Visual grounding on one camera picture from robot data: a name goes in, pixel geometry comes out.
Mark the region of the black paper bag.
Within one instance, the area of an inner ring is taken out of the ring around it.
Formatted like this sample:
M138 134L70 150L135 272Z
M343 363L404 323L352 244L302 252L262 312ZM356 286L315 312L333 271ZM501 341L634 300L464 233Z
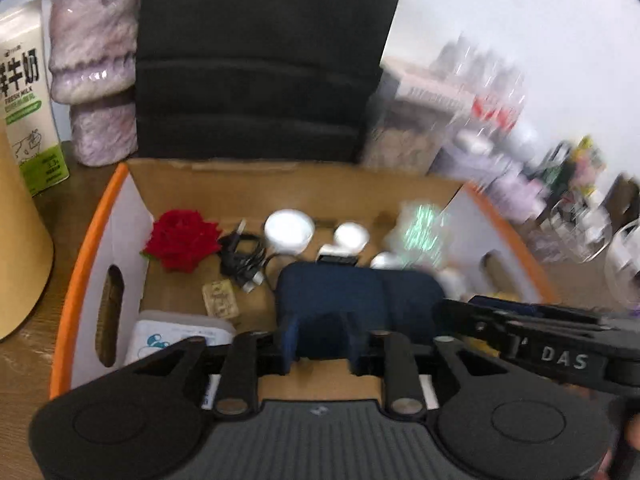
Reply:
M142 0L139 153L354 162L398 0Z

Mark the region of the red orange cardboard box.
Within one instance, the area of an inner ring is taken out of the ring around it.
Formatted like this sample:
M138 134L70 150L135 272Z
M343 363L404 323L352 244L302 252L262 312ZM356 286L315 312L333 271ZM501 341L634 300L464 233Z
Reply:
M523 300L559 301L518 233L469 183L328 162L123 162L96 207L70 277L54 350L51 396L108 371L96 351L96 331L111 270L119 271L124 281L122 307L111 316L117 361L125 357L142 308L204 311L201 288L218 276L215 259L206 259L190 273L165 273L142 256L153 221L163 212L192 209L225 228L245 222L257 229L273 211L298 209L319 221L314 244L326 244L331 223L353 221L369 230L366 252L374 255L393 229L401 205L421 200L447 211L454 226L455 263L476 271L484 255L495 252Z

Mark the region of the red fabric rose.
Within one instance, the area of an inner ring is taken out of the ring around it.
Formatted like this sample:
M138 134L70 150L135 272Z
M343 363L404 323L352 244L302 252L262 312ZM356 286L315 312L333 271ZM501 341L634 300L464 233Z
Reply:
M221 250L222 229L196 210L171 209L152 225L141 255L169 272L193 272L200 262Z

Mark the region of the white bottle cap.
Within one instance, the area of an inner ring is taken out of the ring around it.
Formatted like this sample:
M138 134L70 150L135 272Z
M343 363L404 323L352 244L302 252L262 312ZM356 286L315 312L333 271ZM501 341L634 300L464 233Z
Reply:
M350 254L359 254L367 246L370 235L367 229L356 222L344 222L334 231L334 244Z

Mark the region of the flat white book box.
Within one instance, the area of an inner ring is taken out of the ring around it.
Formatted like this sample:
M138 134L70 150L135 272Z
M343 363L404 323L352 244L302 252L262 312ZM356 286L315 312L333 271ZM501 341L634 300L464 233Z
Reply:
M399 58L383 58L381 67L378 92L384 99L407 101L452 114L471 114L475 96L460 84L444 81L427 68Z

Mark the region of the iridescent crumpled wrapper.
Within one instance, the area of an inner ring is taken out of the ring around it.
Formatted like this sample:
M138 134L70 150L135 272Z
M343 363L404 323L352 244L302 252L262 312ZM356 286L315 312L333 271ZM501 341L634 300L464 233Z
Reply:
M395 226L386 235L389 252L406 266L442 270L448 261L450 222L446 212L429 202L403 202Z

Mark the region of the dark blue pouch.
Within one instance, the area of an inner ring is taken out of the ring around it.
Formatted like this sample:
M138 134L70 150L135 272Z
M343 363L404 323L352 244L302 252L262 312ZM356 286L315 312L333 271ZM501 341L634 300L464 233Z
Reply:
M340 315L356 315L366 332L402 333L417 344L434 337L433 308L446 299L430 274L361 266L294 262L279 274L274 301L278 327L300 321L298 357L347 359Z

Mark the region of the beige mahjong tile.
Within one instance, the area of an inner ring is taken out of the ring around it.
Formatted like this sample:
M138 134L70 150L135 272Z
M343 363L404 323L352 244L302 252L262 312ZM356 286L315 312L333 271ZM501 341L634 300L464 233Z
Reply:
M204 284L202 296L208 315L224 320L234 320L240 315L240 309L229 280Z

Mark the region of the purple flower vase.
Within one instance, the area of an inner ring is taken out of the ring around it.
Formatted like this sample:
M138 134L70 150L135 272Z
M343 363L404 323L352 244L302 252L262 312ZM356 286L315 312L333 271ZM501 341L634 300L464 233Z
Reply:
M70 107L75 157L88 167L137 151L141 0L51 0L51 96Z

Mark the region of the clear plastic container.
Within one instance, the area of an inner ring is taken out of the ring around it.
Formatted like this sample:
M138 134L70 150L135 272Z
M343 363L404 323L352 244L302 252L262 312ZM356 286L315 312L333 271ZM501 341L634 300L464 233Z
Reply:
M445 143L454 113L424 104L387 100L372 117L360 164L425 176Z

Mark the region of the white tissue pack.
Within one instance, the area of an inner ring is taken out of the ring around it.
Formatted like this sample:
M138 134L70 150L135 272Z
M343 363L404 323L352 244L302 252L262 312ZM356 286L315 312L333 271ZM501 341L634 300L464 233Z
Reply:
M207 315L145 310L134 323L124 365L195 336L203 337L209 346L221 346L230 344L235 328L226 320Z

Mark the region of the yellow thermos jug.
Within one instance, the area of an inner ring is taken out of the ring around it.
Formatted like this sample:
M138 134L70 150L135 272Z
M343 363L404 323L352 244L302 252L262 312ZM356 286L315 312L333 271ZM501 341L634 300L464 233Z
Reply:
M54 247L5 132L0 143L0 336L6 338L46 288Z

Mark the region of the white round lid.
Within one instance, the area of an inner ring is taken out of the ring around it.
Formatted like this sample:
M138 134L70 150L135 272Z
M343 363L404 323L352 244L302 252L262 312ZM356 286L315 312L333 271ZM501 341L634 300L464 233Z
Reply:
M275 252L300 255L314 236L314 222L299 210L281 209L267 218L264 234L268 246Z

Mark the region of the small white lid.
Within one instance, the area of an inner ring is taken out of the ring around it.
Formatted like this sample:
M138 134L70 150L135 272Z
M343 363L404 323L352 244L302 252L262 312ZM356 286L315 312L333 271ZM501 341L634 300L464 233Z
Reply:
M370 268L378 270L401 270L406 265L401 256L392 252L380 252L370 261Z

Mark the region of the milk carton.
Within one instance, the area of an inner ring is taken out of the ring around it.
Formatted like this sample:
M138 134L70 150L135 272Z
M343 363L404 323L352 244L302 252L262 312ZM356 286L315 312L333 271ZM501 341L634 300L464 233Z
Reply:
M44 56L41 0L1 15L1 118L29 192L68 178Z

